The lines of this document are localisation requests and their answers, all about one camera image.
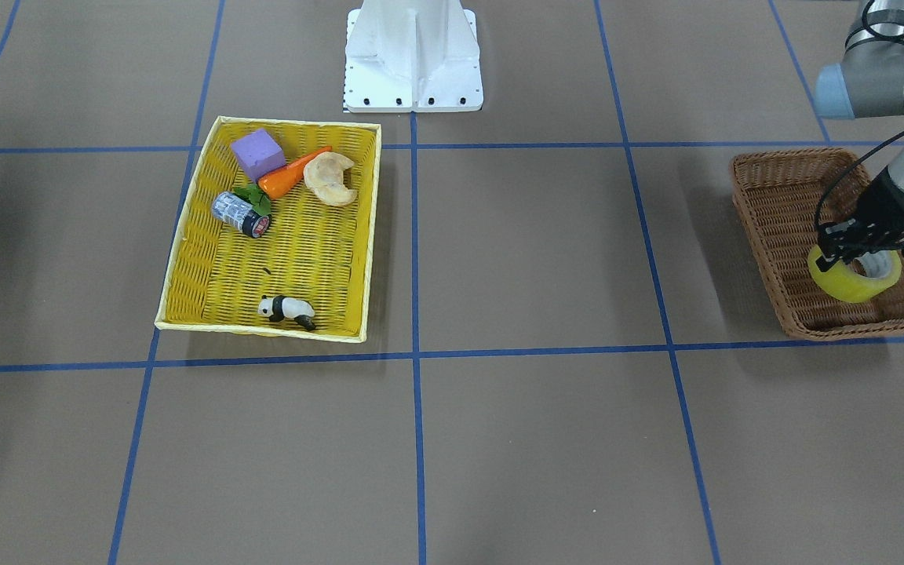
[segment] basket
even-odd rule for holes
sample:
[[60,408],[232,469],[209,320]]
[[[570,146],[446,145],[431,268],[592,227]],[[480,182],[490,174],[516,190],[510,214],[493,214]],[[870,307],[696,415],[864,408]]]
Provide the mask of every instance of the basket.
[[[216,219],[211,212],[216,195],[249,183],[229,144],[260,128],[290,161],[327,144],[350,158],[355,165],[344,172],[344,183],[358,190],[358,199],[326,206],[299,183],[273,201],[272,225],[260,239]],[[378,125],[217,118],[177,222],[155,326],[365,341],[380,156]],[[316,330],[258,315],[265,294],[308,301],[316,311]]]
[[[813,341],[904,333],[902,278],[861,304],[830,297],[807,271],[807,253],[817,242],[815,204],[857,156],[844,149],[771,151],[731,161],[734,207],[742,219],[769,300],[786,335]],[[869,185],[863,166],[839,183],[822,208],[822,221],[853,213]]]

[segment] yellow wicker basket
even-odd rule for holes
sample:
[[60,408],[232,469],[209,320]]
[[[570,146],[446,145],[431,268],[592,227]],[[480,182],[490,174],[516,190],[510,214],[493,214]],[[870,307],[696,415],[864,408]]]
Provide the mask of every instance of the yellow wicker basket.
[[[272,225],[251,239],[222,223],[211,204],[249,181],[229,144],[263,128],[288,160],[329,144],[355,162],[344,173],[358,199],[322,204],[300,183],[272,203]],[[219,117],[191,179],[162,285],[161,330],[290,336],[331,342],[366,339],[372,244],[379,189],[381,128],[374,124]],[[315,332],[257,314],[261,297],[286,294],[316,310]]]

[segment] can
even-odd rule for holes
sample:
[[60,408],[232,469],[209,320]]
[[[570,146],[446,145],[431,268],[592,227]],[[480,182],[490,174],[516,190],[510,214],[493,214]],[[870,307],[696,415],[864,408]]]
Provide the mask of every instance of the can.
[[261,237],[270,226],[270,216],[261,216],[250,203],[231,192],[215,197],[211,213],[250,237]]

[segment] orange carrot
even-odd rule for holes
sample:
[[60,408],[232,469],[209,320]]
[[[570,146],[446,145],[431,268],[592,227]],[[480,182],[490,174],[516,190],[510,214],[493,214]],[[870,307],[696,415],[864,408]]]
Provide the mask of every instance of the orange carrot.
[[312,161],[312,159],[320,153],[326,153],[327,151],[332,150],[333,148],[327,145],[323,149],[317,149],[311,154],[299,157],[284,167],[262,176],[257,182],[257,186],[261,187],[261,190],[267,193],[267,196],[272,198],[283,197],[289,190],[298,184],[298,181],[302,180],[302,173],[305,171],[305,166],[309,164],[309,161]]

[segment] toy panda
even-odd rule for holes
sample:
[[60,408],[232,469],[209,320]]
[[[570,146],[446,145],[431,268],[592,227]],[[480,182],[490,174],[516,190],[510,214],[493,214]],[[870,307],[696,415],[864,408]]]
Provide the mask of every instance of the toy panda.
[[267,297],[265,294],[261,305],[257,307],[257,314],[266,315],[272,322],[294,319],[299,326],[306,330],[312,332],[316,329],[316,325],[312,322],[312,317],[316,315],[316,312],[312,310],[312,306],[307,301],[291,299],[282,294],[276,297]]

